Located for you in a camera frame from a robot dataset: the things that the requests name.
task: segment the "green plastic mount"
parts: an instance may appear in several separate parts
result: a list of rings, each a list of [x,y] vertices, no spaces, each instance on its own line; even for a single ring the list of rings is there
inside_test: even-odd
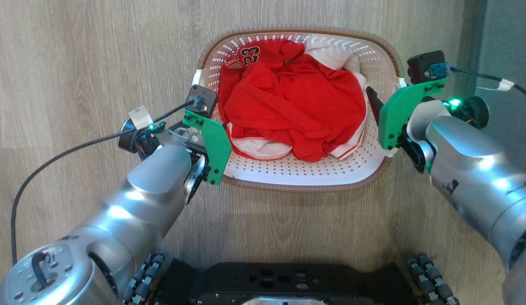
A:
[[[398,136],[402,133],[402,127],[421,99],[427,95],[442,93],[445,78],[418,83],[398,89],[383,105],[379,112],[378,143],[383,149],[397,147]]]
[[[218,185],[222,181],[223,172],[231,155],[231,143],[225,129],[215,120],[200,116],[190,110],[185,110],[183,123],[199,129],[203,135],[210,167],[208,182]]]

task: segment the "glowing green light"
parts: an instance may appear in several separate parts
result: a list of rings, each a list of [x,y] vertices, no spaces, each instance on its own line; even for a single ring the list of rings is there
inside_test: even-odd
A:
[[[454,99],[449,100],[449,104],[451,104],[454,107],[457,107],[461,104],[461,100],[454,98]]]

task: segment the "red and white garment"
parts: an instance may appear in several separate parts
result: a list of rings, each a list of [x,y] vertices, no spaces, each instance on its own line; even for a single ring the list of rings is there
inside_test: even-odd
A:
[[[359,72],[352,49],[335,44],[244,46],[222,68],[218,95],[234,151],[256,160],[348,157],[366,123],[367,83]]]

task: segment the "laundry basket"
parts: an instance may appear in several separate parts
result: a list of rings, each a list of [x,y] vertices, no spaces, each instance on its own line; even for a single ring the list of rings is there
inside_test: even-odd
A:
[[[399,83],[404,83],[397,52],[381,37],[339,28],[270,27],[233,31],[211,42],[201,54],[193,84],[218,92],[220,70],[226,58],[247,43],[270,39],[302,43],[319,39],[352,48],[360,60],[361,73],[383,102],[398,89]],[[279,160],[260,161],[232,153],[222,181],[275,191],[342,191],[366,186],[389,165],[386,152],[378,144],[378,128],[368,108],[362,145],[348,158],[338,160],[331,156],[311,163],[289,155]],[[218,111],[212,119],[222,122]]]

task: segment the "red clothing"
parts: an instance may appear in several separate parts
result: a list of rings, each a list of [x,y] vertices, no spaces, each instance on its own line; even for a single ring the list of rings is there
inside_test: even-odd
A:
[[[233,125],[230,137],[264,137],[291,145],[300,160],[317,162],[359,129],[366,104],[356,77],[303,51],[301,43],[268,40],[228,58],[218,108],[224,123]]]

